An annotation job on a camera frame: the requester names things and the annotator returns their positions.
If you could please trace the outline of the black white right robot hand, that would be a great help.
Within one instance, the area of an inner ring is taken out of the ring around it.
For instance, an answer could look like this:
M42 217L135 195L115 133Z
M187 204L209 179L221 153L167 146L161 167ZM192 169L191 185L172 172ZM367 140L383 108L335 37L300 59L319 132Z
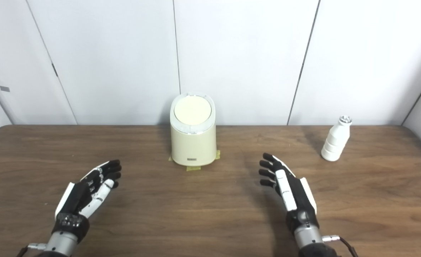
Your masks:
M307 180L297 178L287 165L270 153L263 153L258 173L265 177L262 186L271 187L281 197L286 209L286 225L291 233L300 227L320 225L316 216L316 203Z

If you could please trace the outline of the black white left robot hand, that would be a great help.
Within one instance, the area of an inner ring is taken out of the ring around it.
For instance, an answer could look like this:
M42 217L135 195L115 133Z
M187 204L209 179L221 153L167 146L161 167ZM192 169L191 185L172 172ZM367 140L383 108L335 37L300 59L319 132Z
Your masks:
M80 243L89 231L90 216L118 187L121 169L120 160L110 160L91 169L80 181L70 182L55 210L52 233L68 232Z

